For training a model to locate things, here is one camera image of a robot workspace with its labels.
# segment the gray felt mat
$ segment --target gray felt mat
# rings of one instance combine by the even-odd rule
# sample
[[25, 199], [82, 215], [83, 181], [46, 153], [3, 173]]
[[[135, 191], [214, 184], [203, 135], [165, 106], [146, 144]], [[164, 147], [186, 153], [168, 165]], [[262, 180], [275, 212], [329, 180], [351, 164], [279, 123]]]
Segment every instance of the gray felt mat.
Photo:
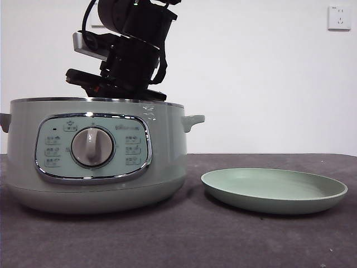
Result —
[[[172, 198], [128, 212], [66, 216], [22, 207], [2, 185], [1, 268], [357, 267], [357, 157], [189, 155], [186, 183]], [[274, 216], [225, 205], [200, 176], [237, 167], [329, 176], [349, 187], [336, 207]], [[2, 176], [6, 172], [2, 157]]]

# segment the black cable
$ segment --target black cable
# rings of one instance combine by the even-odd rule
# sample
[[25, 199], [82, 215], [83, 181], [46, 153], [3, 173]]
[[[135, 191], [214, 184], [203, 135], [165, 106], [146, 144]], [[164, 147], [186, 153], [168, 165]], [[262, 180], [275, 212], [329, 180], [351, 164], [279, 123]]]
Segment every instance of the black cable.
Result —
[[[167, 19], [166, 13], [163, 13], [163, 18]], [[160, 51], [160, 66], [158, 68], [157, 74], [155, 75], [154, 79], [149, 82], [150, 85], [157, 85], [161, 83], [165, 76], [166, 76], [166, 69], [167, 69], [167, 61], [166, 61], [166, 49], [165, 49], [165, 31], [164, 28], [161, 28], [161, 44], [159, 47]]]
[[92, 10], [92, 8], [95, 5], [96, 1], [97, 0], [91, 0], [90, 1], [89, 5], [87, 7], [87, 10], [85, 11], [85, 14], [84, 14], [84, 17], [83, 17], [83, 22], [82, 22], [82, 34], [83, 34], [84, 43], [92, 51], [96, 51], [98, 49], [98, 42], [97, 42], [96, 38], [93, 35], [91, 35], [90, 33], [88, 33], [86, 31], [86, 25], [87, 25], [87, 20], [88, 20], [90, 11]]

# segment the control knob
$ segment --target control knob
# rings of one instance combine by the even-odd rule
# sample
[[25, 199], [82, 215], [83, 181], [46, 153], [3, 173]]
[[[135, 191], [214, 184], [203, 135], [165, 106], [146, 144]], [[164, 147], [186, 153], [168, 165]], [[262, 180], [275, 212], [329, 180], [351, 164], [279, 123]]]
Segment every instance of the control knob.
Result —
[[72, 154], [85, 166], [104, 164], [113, 152], [113, 141], [104, 130], [96, 127], [81, 130], [72, 141]]

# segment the electric pressure cooker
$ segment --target electric pressure cooker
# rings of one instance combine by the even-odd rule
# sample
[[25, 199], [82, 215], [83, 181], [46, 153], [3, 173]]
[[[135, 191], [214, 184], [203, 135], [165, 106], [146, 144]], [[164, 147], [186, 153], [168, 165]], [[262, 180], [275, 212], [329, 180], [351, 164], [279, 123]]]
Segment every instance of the electric pressure cooker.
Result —
[[1, 115], [13, 196], [33, 209], [106, 213], [142, 207], [184, 183], [186, 137], [204, 116], [179, 104], [32, 98]]

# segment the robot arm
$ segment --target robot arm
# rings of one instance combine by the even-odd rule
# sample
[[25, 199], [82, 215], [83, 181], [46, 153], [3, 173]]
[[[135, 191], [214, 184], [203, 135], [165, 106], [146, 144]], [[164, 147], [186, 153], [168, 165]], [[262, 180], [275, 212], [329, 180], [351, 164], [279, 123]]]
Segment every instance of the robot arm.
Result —
[[[163, 81], [166, 74], [165, 39], [177, 15], [169, 4], [181, 0], [99, 0], [98, 13], [103, 25], [120, 34], [97, 35], [85, 25], [95, 0], [86, 11], [82, 30], [75, 33], [75, 51], [103, 60], [100, 76], [70, 69], [67, 82], [80, 85], [89, 97], [129, 98], [165, 101], [166, 95], [148, 90]], [[155, 68], [159, 70], [153, 80]]]

